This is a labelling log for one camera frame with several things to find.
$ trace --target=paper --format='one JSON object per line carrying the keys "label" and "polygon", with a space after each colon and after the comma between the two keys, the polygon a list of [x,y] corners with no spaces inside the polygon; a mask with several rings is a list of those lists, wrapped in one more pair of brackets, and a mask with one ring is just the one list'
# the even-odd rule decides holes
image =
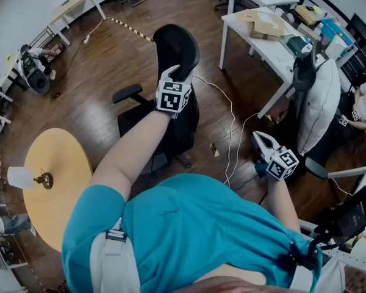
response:
{"label": "paper", "polygon": [[257,14],[261,21],[271,24],[275,29],[278,29],[279,25],[273,22],[273,19],[271,18],[270,14],[262,12],[258,12]]}

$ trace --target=bag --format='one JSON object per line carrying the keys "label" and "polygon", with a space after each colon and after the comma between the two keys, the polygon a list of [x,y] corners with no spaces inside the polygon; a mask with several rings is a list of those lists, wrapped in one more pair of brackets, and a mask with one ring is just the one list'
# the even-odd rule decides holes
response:
{"label": "bag", "polygon": [[93,293],[140,293],[133,246],[121,229],[122,218],[93,240],[90,271]]}
{"label": "bag", "polygon": [[21,56],[21,67],[24,78],[27,84],[38,94],[44,95],[50,88],[49,79],[38,68],[34,59],[39,59],[37,56],[32,55],[28,51],[25,51]]}

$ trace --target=teal shirt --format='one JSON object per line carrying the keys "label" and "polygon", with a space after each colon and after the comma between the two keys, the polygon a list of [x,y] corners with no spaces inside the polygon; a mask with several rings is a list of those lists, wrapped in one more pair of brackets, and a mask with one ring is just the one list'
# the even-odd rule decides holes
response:
{"label": "teal shirt", "polygon": [[[222,264],[262,272],[268,285],[288,288],[293,273],[279,267],[278,257],[289,252],[290,241],[303,253],[309,245],[264,208],[207,176],[174,176],[126,205],[117,191],[92,186],[77,202],[63,237],[63,268],[73,293],[92,292],[93,239],[120,217],[143,293],[173,292]],[[321,255],[315,282],[320,272]]]}

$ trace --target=yellow and black tape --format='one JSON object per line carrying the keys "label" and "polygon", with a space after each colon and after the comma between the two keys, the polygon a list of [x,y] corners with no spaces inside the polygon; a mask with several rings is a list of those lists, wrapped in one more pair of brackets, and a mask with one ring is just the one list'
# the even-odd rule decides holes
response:
{"label": "yellow and black tape", "polygon": [[129,25],[125,24],[124,22],[122,22],[122,21],[120,21],[120,20],[117,20],[117,19],[115,19],[115,18],[112,18],[112,17],[111,17],[111,20],[112,20],[113,22],[116,22],[116,23],[118,23],[118,24],[121,24],[122,26],[126,27],[127,29],[129,29],[129,30],[130,30],[130,31],[132,31],[133,33],[137,34],[138,36],[140,36],[140,37],[142,37],[142,38],[146,39],[147,41],[149,41],[149,42],[153,42],[154,44],[156,44],[156,43],[153,41],[153,39],[152,39],[152,38],[147,37],[147,36],[146,36],[146,35],[144,35],[143,33],[139,32],[138,30],[134,29],[133,27],[130,27]]}

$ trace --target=desk leg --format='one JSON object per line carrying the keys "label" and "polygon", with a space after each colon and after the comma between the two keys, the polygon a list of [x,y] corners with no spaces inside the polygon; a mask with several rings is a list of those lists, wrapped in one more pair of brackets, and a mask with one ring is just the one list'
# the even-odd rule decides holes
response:
{"label": "desk leg", "polygon": [[17,70],[16,68],[12,68],[12,71],[13,71],[17,76],[21,77],[21,76],[20,76],[20,74],[19,74],[19,72],[18,72],[18,70]]}
{"label": "desk leg", "polygon": [[28,86],[23,85],[22,83],[18,82],[15,78],[8,76],[8,79],[11,80],[15,85],[18,85],[19,87],[21,87],[22,91],[26,91],[28,89]]}
{"label": "desk leg", "polygon": [[234,13],[234,0],[229,0],[228,3],[228,14]]}
{"label": "desk leg", "polygon": [[54,23],[51,23],[48,25],[49,28],[55,33],[56,35],[60,36],[60,38],[63,40],[63,42],[66,43],[67,46],[70,46],[70,42],[66,37],[61,33],[61,31],[54,25]]}
{"label": "desk leg", "polygon": [[6,122],[7,124],[11,124],[11,121],[3,116],[0,116],[0,120]]}
{"label": "desk leg", "polygon": [[285,94],[287,99],[290,99],[292,97],[292,95],[295,93],[295,88],[292,87],[290,88],[290,90]]}
{"label": "desk leg", "polygon": [[92,0],[92,2],[94,3],[95,7],[98,9],[100,15],[103,17],[103,19],[105,20],[106,19],[106,16],[102,10],[102,8],[100,7],[100,5],[95,1],[95,0]]}
{"label": "desk leg", "polygon": [[276,93],[271,97],[271,99],[267,102],[266,105],[264,105],[263,109],[260,111],[260,113],[257,115],[259,118],[262,118],[265,114],[267,114],[268,110],[271,109],[271,107],[277,102],[282,95],[285,94],[287,89],[289,89],[290,84],[284,82],[280,88],[276,91]]}
{"label": "desk leg", "polygon": [[69,21],[68,21],[68,19],[65,17],[65,14],[64,15],[62,15],[62,20],[65,22],[65,27],[66,27],[66,29],[69,29],[70,27],[69,27]]}
{"label": "desk leg", "polygon": [[221,56],[220,56],[220,69],[224,69],[224,61],[226,57],[226,50],[228,49],[229,44],[229,34],[231,33],[231,29],[228,24],[224,23],[224,32],[222,34],[222,45],[221,45]]}
{"label": "desk leg", "polygon": [[4,99],[10,101],[10,102],[13,102],[13,99],[11,99],[9,96],[3,94],[2,92],[0,92],[0,96],[3,97]]}

